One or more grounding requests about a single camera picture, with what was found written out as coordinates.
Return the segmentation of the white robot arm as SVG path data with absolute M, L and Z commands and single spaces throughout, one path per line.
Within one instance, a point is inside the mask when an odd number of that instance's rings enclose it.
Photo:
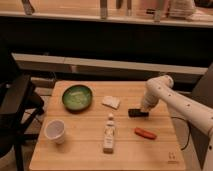
M 213 171 L 213 109 L 175 92 L 169 75 L 151 78 L 145 83 L 140 111 L 149 112 L 163 100 L 210 138 L 202 171 Z

